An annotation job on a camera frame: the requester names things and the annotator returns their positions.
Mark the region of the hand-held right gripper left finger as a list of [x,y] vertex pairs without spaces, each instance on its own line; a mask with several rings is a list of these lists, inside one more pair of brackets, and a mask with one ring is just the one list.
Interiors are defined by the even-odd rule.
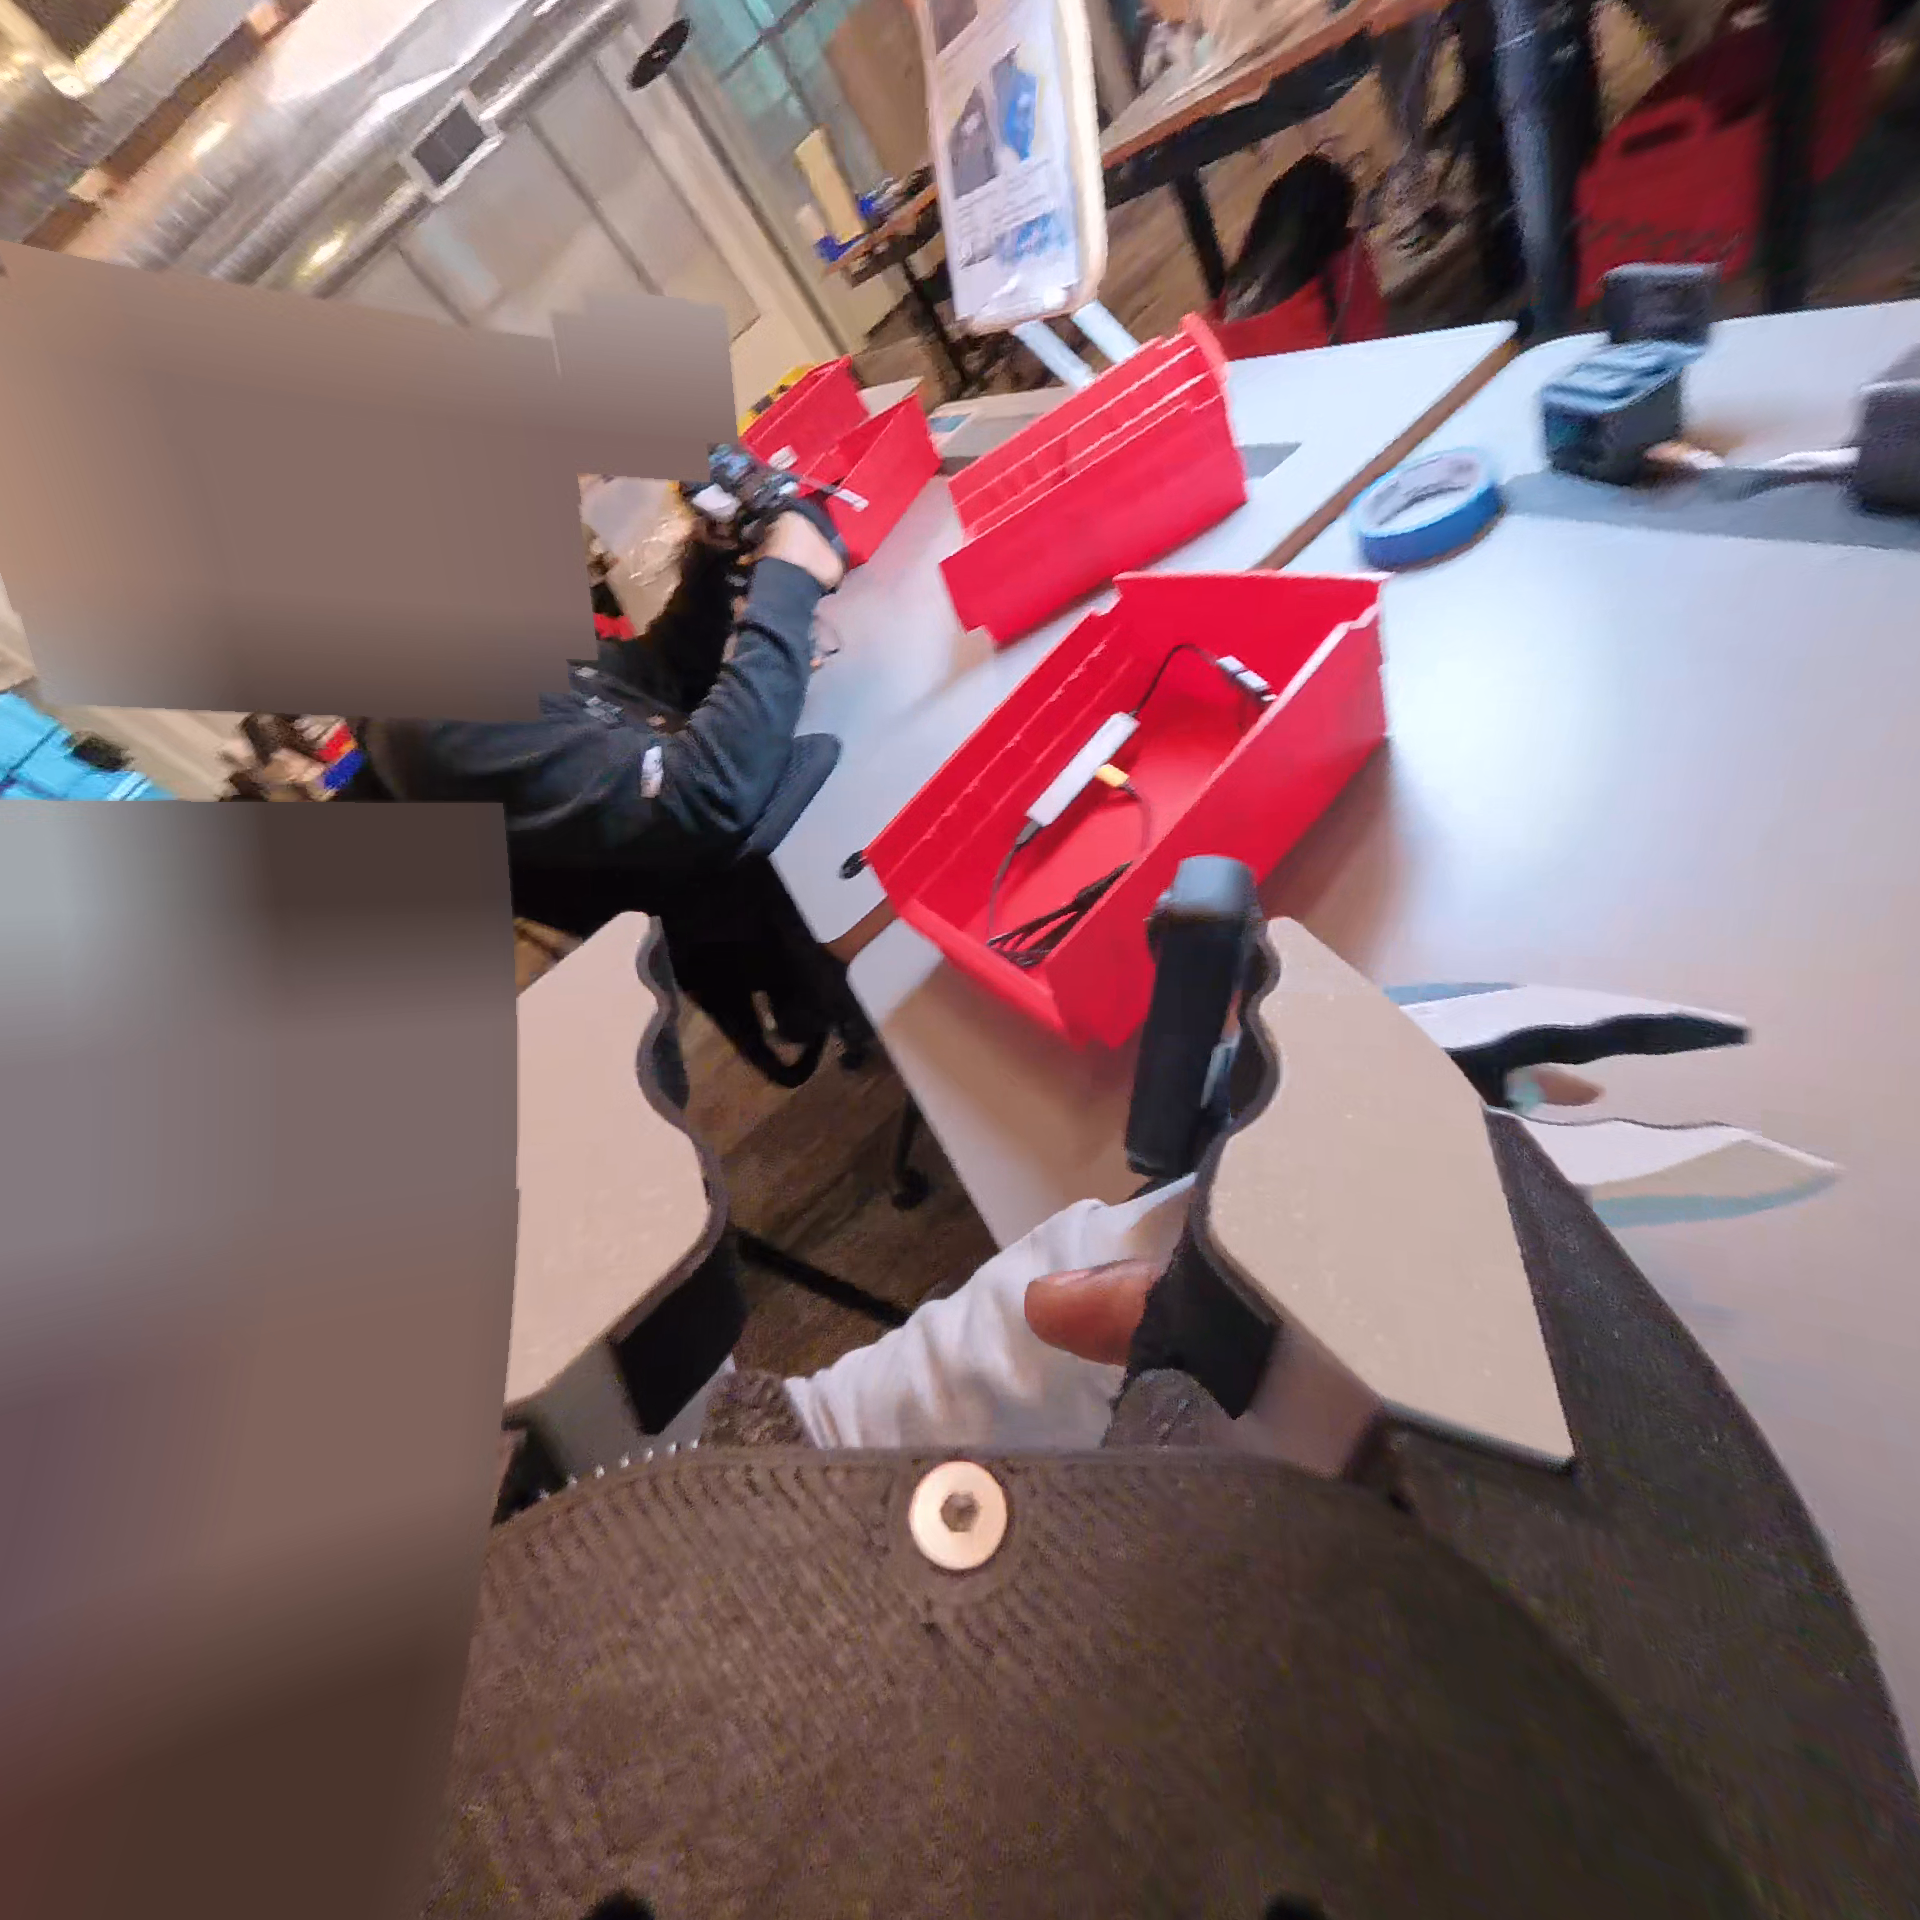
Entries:
[[516,1002],[513,1425],[541,1449],[691,1449],[734,1369],[747,1304],[677,1012],[642,914]]

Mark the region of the white usb adapter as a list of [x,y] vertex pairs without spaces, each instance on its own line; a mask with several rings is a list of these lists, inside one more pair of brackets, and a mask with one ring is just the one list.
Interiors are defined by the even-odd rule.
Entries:
[[1109,715],[1068,758],[1066,767],[1026,807],[1020,838],[1027,841],[1055,825],[1076,799],[1099,780],[1099,770],[1114,764],[1114,756],[1140,730],[1140,715]]

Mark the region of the instruction sheet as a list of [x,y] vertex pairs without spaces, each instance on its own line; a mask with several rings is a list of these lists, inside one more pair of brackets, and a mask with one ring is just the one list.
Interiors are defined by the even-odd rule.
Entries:
[[1068,314],[1103,265],[1077,5],[913,5],[950,299],[968,333]]

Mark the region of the small black device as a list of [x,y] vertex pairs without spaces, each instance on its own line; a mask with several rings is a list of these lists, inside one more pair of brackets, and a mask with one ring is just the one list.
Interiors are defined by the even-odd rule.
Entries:
[[1713,261],[1631,261],[1597,281],[1596,314],[1608,346],[1701,354],[1715,326]]

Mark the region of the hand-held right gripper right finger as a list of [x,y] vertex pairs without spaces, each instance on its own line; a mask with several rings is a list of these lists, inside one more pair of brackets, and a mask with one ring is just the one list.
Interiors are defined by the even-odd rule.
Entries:
[[1304,924],[1272,921],[1238,1021],[1252,1083],[1204,1151],[1140,1375],[1217,1442],[1354,1478],[1391,1434],[1561,1477],[1575,1442],[1468,1080]]

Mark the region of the dark grey case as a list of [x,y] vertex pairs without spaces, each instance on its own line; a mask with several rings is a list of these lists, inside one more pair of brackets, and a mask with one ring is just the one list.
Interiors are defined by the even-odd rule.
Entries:
[[1603,344],[1539,388],[1548,469],[1596,485],[1629,485],[1656,446],[1681,440],[1693,348]]

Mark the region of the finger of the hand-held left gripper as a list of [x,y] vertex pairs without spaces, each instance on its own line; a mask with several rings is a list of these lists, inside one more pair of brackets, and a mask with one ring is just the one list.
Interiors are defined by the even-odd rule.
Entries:
[[1732,1015],[1592,989],[1424,982],[1386,997],[1491,1108],[1583,1108],[1602,1096],[1586,1069],[1734,1048],[1752,1034]]
[[1832,1163],[1725,1122],[1517,1125],[1592,1205],[1796,1205],[1840,1179]]

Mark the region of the person's right hand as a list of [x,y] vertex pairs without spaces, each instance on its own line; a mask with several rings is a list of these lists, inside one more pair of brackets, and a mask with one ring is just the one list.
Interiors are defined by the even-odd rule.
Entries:
[[1109,1261],[1033,1279],[1021,1294],[1031,1336],[1074,1360],[1120,1369],[1127,1363],[1163,1266]]

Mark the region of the person's left forearm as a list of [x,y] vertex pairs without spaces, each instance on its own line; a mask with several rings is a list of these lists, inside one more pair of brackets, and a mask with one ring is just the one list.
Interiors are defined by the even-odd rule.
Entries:
[[1043,1347],[1023,1320],[1031,1281],[1121,1261],[1165,1271],[1189,1179],[1121,1205],[1070,1205],[1002,1249],[956,1292],[828,1367],[781,1381],[801,1436],[824,1450],[1085,1453],[1103,1436],[1125,1365]]

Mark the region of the blue tape roll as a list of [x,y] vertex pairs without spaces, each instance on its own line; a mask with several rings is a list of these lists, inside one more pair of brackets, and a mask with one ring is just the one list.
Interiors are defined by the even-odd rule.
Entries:
[[1370,482],[1348,510],[1355,557],[1372,572],[1439,564],[1504,514],[1499,475],[1476,446],[1412,454]]

